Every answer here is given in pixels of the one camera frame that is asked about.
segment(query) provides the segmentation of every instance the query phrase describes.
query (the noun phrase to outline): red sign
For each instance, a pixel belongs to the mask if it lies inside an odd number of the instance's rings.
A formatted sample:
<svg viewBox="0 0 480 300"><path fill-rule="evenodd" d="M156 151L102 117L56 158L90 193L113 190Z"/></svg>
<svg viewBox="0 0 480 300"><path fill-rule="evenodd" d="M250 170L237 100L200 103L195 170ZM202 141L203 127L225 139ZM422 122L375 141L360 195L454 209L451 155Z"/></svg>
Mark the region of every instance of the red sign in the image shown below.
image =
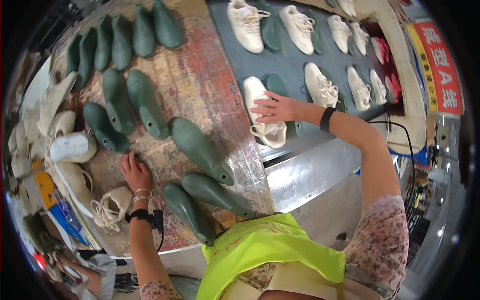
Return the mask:
<svg viewBox="0 0 480 300"><path fill-rule="evenodd" d="M463 115L463 98L460 83L452 55L448 51L445 39L432 22L413 24L429 64L422 64L424 71L431 73L435 83L438 111L454 115Z"/></svg>

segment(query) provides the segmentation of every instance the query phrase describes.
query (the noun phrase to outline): worn wooden table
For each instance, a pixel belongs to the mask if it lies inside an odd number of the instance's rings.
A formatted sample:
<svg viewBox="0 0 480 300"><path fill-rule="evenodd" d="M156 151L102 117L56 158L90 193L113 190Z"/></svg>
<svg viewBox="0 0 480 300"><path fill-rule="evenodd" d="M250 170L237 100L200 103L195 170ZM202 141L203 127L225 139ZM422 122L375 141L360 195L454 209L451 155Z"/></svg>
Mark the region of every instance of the worn wooden table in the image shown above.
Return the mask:
<svg viewBox="0 0 480 300"><path fill-rule="evenodd" d="M54 63L54 69L62 78L65 77L67 66L66 49L73 36L77 32L84 34L89 27L95 27L100 17L106 13L121 12L133 20L133 5L137 2L112 0L65 33L56 46ZM151 0L141 2L151 9ZM193 121L220 149L232 167L236 183L231 189L251 200L257 216L273 213L265 171L255 140L250 134L250 122L205 2L164 0L164 3L183 28L183 46L168 50L157 45L155 54L148 59L134 56L131 67L123 75L127 77L133 69L147 74L155 85L157 100L163 108L165 118L185 117ZM74 89L61 108L77 112L76 131L88 129L82 116L86 102L97 102L105 106L102 77L102 72L94 72L86 88ZM182 174L198 171L197 166L178 150L171 137L164 141L155 140L140 121L137 121L136 131L128 138L131 148L146 162L152 173L154 200L150 204L150 210L155 207L164 211L165 241L161 251L199 243L190 229L166 207L161 192L167 182L179 182ZM120 158L121 155L99 146L93 159L83 165L92 176L93 193L97 200L109 190L126 185L118 168ZM214 207L207 209L211 211L217 233L225 231L238 221L237 217L225 210ZM130 256L129 225L126 221L119 223L119 233L99 228L91 220L89 223L99 233L103 240L102 246L109 254ZM154 244L157 246L159 243L160 235L155 230Z"/></svg>

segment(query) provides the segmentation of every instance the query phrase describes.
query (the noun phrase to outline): floral shirt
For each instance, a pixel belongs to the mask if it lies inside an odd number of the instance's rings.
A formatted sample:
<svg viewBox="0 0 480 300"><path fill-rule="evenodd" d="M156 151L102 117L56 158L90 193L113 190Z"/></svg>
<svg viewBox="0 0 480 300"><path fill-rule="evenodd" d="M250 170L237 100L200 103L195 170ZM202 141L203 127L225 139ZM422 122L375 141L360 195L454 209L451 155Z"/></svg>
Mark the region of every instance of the floral shirt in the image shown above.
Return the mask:
<svg viewBox="0 0 480 300"><path fill-rule="evenodd" d="M405 279L408 254L407 217L402 198L385 195L371 203L344 252L345 278L375 290L385 300L393 299ZM237 279L263 292L277 264L265 263L239 274ZM182 300L171 285L161 282L148 282L140 292L142 300Z"/></svg>

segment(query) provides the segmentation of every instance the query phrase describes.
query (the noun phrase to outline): silver bracelet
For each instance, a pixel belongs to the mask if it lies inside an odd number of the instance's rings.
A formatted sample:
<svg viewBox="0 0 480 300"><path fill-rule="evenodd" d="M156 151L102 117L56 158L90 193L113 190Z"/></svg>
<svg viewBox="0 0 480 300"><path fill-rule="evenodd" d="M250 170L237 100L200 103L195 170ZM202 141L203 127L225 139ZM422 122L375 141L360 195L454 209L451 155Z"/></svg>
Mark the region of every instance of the silver bracelet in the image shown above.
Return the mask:
<svg viewBox="0 0 480 300"><path fill-rule="evenodd" d="M150 193L149 197L153 196L153 191L151 191L149 189L138 189L138 190L135 191L135 195L137 195L138 192L149 192Z"/></svg>
<svg viewBox="0 0 480 300"><path fill-rule="evenodd" d="M135 202L137 202L138 200L142 200L142 199L147 199L149 202L150 202L150 200L152 200L151 197L138 196L138 197L135 197L135 198L133 199L133 204L135 204Z"/></svg>

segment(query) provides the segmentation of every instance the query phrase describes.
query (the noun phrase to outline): yellow apron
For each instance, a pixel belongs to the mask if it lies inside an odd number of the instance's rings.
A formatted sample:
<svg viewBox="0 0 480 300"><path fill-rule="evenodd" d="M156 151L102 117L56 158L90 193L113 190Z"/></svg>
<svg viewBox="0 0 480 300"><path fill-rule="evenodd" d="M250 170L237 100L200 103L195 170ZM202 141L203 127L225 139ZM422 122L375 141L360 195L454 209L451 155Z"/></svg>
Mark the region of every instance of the yellow apron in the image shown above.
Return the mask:
<svg viewBox="0 0 480 300"><path fill-rule="evenodd" d="M202 251L208 267L197 300L217 300L238 274L265 263L299 262L339 284L345 271L345 253L310 240L291 214L237 223Z"/></svg>

